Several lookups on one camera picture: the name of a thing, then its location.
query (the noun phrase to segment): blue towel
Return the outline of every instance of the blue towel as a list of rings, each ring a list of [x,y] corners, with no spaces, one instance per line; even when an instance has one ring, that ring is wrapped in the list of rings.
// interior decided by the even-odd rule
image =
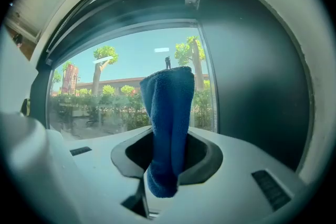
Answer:
[[[155,197],[173,197],[177,192],[194,87],[190,67],[162,70],[140,82],[142,99],[154,132],[153,160],[147,180]]]

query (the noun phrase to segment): black vent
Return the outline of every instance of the black vent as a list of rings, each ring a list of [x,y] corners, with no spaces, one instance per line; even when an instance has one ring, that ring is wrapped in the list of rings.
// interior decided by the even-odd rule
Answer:
[[[76,155],[79,155],[79,154],[82,154],[82,153],[85,153],[91,150],[92,149],[90,149],[88,146],[85,146],[85,147],[77,148],[75,150],[70,150],[70,153],[72,154],[72,156],[76,156]]]
[[[254,172],[252,173],[252,177],[257,182],[274,211],[290,201],[290,197],[267,171]]]

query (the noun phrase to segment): blue sky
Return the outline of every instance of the blue sky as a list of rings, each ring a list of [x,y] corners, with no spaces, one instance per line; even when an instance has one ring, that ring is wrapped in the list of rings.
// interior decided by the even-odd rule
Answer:
[[[187,37],[199,36],[197,28],[167,28],[145,31],[115,38],[89,48],[69,59],[79,68],[79,83],[92,82],[95,64],[93,52],[102,46],[108,45],[116,49],[119,55],[118,62],[107,65],[100,76],[100,81],[146,77],[159,70],[165,69],[164,58],[170,56],[171,65],[178,67],[174,58],[175,45],[186,43]],[[154,52],[155,48],[169,48],[168,52]],[[62,74],[62,65],[58,70]],[[207,74],[206,62],[202,61],[203,74]],[[55,83],[53,91],[58,91],[60,83]]]

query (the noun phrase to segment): dark gray wall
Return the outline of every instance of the dark gray wall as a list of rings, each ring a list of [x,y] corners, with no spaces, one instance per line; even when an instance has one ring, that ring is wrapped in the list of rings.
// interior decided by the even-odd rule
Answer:
[[[219,132],[296,169],[309,98],[288,34],[258,0],[201,0],[199,12],[217,81]]]

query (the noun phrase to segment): window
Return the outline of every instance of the window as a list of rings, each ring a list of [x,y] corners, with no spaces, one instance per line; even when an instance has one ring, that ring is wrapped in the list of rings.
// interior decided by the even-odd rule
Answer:
[[[199,59],[175,58],[188,51],[197,37]],[[50,128],[66,140],[117,134],[151,125],[139,82],[165,69],[188,65],[195,74],[190,126],[215,131],[213,78],[198,28],[167,28],[118,37],[89,48],[54,71],[51,81]]]

